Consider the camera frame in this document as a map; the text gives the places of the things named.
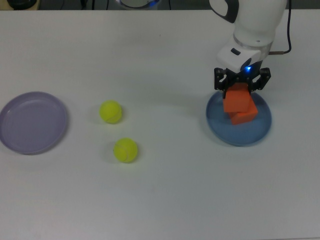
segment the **tennis ball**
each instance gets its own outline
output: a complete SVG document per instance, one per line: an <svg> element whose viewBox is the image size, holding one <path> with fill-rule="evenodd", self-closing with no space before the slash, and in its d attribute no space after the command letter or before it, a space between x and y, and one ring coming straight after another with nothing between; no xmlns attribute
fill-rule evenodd
<svg viewBox="0 0 320 240"><path fill-rule="evenodd" d="M120 162L129 164L138 154L137 144L130 138L122 138L115 143L113 154Z"/></svg>
<svg viewBox="0 0 320 240"><path fill-rule="evenodd" d="M114 100L105 101L100 106L99 114L105 122L116 124L122 117L121 105Z"/></svg>

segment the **lavender plate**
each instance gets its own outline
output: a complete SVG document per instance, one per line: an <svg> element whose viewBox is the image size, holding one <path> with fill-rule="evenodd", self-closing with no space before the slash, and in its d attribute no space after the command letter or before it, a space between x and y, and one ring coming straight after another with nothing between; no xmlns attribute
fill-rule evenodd
<svg viewBox="0 0 320 240"><path fill-rule="evenodd" d="M0 112L0 141L20 154L39 154L64 135L68 117L64 104L45 92L12 99Z"/></svg>

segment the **table surface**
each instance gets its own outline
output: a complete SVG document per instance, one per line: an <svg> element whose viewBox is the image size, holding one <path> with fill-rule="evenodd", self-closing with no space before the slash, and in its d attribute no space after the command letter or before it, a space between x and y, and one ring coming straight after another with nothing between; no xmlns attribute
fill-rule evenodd
<svg viewBox="0 0 320 240"><path fill-rule="evenodd" d="M0 107L60 98L63 140L40 155L0 145L0 239L255 240L320 237L320 11L292 11L293 51L269 56L270 133L234 147L205 117L234 26L211 11L0 12ZM286 50L287 14L273 50ZM99 119L117 100L121 123ZM113 156L136 140L135 163Z"/></svg>

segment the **orange block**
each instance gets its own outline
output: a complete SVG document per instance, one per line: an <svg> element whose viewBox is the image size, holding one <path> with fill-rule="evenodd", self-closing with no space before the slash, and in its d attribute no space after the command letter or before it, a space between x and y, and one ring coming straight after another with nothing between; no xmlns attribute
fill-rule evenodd
<svg viewBox="0 0 320 240"><path fill-rule="evenodd" d="M245 113L248 111L250 99L248 84L235 83L226 92L225 99L223 99L223 110L225 113Z"/></svg>
<svg viewBox="0 0 320 240"><path fill-rule="evenodd" d="M249 108L247 112L229 112L231 122L233 125L251 122L258 114L258 109L250 97Z"/></svg>

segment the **black cable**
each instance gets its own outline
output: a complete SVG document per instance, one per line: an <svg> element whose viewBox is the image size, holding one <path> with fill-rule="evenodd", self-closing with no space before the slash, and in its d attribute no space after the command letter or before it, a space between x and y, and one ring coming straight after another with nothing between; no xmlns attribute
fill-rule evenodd
<svg viewBox="0 0 320 240"><path fill-rule="evenodd" d="M292 49L291 39L290 39L291 9L292 9L292 0L289 0L289 17L288 17L288 25L287 25L287 31L286 31L286 34L288 36L289 50L285 51L284 54L290 53Z"/></svg>
<svg viewBox="0 0 320 240"><path fill-rule="evenodd" d="M87 3L88 3L88 0L85 1L85 5L82 6L81 10L85 9L87 7Z"/></svg>
<svg viewBox="0 0 320 240"><path fill-rule="evenodd" d="M61 5L61 7L60 7L60 10L62 10L62 8L64 7L64 5L65 5L65 0L63 0L63 2L62 2L62 5Z"/></svg>
<svg viewBox="0 0 320 240"><path fill-rule="evenodd" d="M286 28L286 35L288 38L289 50L287 50L287 51L271 51L271 52L269 52L269 55L283 55L283 54L290 53L292 50L292 44L291 44L291 39L290 39L291 10L292 10L292 0L289 0L289 16L288 16L288 23L287 23L287 28Z"/></svg>

